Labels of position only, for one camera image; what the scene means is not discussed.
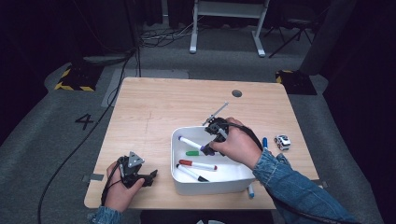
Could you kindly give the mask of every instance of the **office chair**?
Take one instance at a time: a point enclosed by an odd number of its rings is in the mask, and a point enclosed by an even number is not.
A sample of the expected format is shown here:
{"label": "office chair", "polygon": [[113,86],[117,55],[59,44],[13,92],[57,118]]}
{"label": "office chair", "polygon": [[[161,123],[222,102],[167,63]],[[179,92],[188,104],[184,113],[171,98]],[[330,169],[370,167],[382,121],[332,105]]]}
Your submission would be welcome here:
{"label": "office chair", "polygon": [[[329,8],[327,5],[324,9],[318,9],[318,5],[314,4],[311,1],[305,0],[277,0],[278,3],[273,5],[273,7],[277,7],[275,11],[278,13],[278,21],[273,21],[274,25],[265,34],[264,37],[268,36],[274,29],[278,29],[283,40],[283,45],[276,49],[269,58],[272,58],[276,53],[282,50],[286,45],[288,45],[293,39],[297,37],[297,41],[300,40],[301,34],[305,33],[308,38],[309,43],[312,45],[311,38],[306,32],[307,29],[311,29],[313,31],[317,31],[321,25],[321,22],[324,20],[326,16],[326,12]],[[280,27],[286,29],[297,28],[299,31],[292,36],[288,41],[285,41],[282,31]]]}

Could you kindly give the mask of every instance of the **white metal frame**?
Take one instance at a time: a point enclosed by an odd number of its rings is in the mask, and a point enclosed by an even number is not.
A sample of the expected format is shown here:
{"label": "white metal frame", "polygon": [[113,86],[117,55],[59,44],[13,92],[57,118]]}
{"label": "white metal frame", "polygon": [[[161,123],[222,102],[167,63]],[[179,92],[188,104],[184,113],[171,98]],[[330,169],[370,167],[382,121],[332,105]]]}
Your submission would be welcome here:
{"label": "white metal frame", "polygon": [[260,32],[262,30],[262,23],[264,21],[266,12],[265,4],[241,4],[241,3],[226,3],[226,2],[206,2],[195,0],[193,26],[191,34],[190,53],[197,51],[198,39],[198,15],[203,16],[222,16],[222,17],[238,17],[238,18],[252,18],[259,19],[256,31],[252,31],[254,43],[256,44],[257,52],[260,57],[265,56],[262,42],[260,41]]}

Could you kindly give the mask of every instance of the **blue denim jacket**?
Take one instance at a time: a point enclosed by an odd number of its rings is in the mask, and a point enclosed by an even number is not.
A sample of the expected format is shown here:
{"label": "blue denim jacket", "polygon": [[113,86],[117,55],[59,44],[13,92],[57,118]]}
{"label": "blue denim jacket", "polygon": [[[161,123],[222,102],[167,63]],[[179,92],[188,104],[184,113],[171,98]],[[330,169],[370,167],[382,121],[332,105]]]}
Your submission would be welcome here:
{"label": "blue denim jacket", "polygon": [[[355,221],[355,218],[326,190],[293,171],[283,154],[275,158],[268,151],[264,151],[254,167],[253,174],[273,196],[300,212],[338,221]],[[279,204],[276,204],[276,209],[287,223],[317,223],[297,216]],[[95,215],[89,216],[89,220],[90,223],[96,224],[120,223],[120,212],[101,206]]]}

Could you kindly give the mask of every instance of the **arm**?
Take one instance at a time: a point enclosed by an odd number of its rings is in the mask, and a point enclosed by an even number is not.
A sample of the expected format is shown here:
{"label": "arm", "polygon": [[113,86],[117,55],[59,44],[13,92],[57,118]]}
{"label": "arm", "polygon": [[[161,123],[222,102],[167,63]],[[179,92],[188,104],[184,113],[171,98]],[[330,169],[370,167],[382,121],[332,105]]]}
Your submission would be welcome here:
{"label": "arm", "polygon": [[[229,118],[227,121],[243,125],[236,119]],[[210,146],[230,159],[244,163],[274,197],[298,211],[317,217],[354,221],[354,217],[326,190],[293,171],[282,155],[275,158],[268,151],[262,152],[238,128],[230,127],[225,142],[212,142]],[[311,223],[277,203],[276,208],[287,223]]]}
{"label": "arm", "polygon": [[[107,176],[110,176],[111,171],[117,165],[113,162],[107,168]],[[145,179],[141,178],[134,183],[134,185],[127,189],[122,182],[120,182],[120,167],[117,168],[112,176],[108,189],[105,206],[100,206],[93,216],[89,216],[90,223],[97,224],[118,224],[120,223],[121,213],[125,211],[132,201],[132,198],[142,188]]]}

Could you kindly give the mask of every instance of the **white bin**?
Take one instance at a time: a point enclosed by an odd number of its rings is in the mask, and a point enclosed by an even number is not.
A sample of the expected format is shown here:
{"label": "white bin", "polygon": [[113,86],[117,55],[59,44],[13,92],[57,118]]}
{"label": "white bin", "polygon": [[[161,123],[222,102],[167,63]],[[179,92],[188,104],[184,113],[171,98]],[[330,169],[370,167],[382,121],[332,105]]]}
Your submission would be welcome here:
{"label": "white bin", "polygon": [[[205,146],[215,138],[205,132],[204,126],[185,127],[176,129],[172,133],[171,141],[171,173],[176,190],[181,195],[219,194],[246,190],[254,181],[255,176],[244,164],[232,161],[219,153],[215,156],[186,156],[187,151],[197,150],[178,140],[183,136],[192,142]],[[185,166],[194,173],[207,179],[209,182],[199,182],[193,177],[176,168],[179,160],[188,160],[217,165],[217,171],[207,171]]]}

